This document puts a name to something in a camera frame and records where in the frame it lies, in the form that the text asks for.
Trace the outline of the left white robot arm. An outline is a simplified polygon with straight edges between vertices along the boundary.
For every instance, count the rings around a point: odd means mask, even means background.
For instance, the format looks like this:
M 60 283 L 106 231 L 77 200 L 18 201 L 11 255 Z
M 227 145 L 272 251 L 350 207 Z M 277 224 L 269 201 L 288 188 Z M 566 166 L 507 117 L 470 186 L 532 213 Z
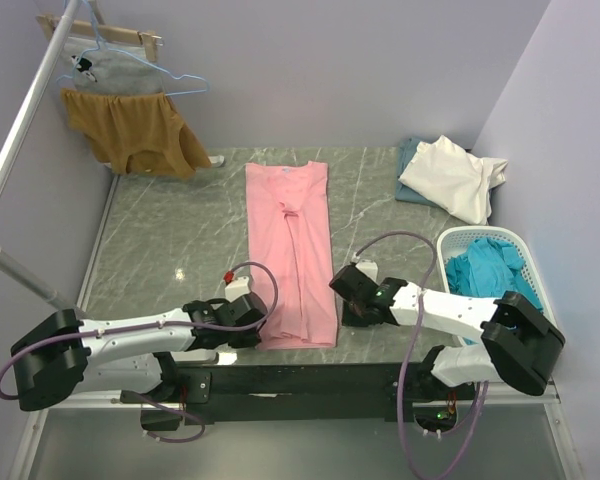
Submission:
M 180 388 L 174 354 L 255 346 L 268 314 L 255 293 L 122 320 L 80 319 L 60 310 L 12 346 L 12 398 L 25 412 L 85 392 L 122 390 L 166 402 Z

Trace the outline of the pink t shirt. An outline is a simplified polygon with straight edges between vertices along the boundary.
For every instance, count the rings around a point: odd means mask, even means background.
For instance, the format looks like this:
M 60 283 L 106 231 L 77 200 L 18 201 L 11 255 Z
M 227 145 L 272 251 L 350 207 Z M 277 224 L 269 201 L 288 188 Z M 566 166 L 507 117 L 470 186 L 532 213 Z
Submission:
M 278 286 L 277 306 L 260 330 L 260 348 L 335 346 L 328 166 L 249 163 L 245 175 L 249 259 L 266 266 Z

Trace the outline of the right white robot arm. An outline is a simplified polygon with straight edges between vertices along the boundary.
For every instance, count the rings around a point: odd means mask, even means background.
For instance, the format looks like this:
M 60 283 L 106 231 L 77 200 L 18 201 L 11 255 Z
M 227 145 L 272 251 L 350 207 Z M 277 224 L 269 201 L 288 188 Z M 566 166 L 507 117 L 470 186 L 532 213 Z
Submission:
M 378 284 L 356 264 L 343 267 L 329 287 L 356 326 L 421 326 L 470 341 L 462 347 L 436 346 L 413 368 L 420 390 L 432 399 L 473 382 L 503 382 L 522 394 L 541 396 L 565 346 L 556 325 L 517 292 L 476 298 L 392 277 Z

